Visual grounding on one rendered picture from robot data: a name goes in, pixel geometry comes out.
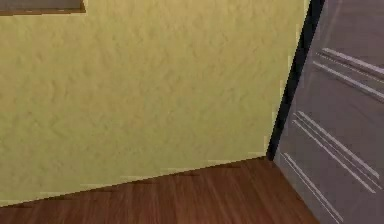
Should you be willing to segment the brown framed wall picture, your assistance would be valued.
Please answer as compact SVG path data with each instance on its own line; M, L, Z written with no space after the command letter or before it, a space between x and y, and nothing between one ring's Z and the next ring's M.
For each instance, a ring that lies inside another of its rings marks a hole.
M0 16L85 12L84 0L0 0Z

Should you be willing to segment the grey panelled room door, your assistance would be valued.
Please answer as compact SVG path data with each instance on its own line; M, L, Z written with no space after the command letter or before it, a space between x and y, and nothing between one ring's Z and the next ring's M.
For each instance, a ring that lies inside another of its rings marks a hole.
M320 224L384 224L384 0L310 0L267 155Z

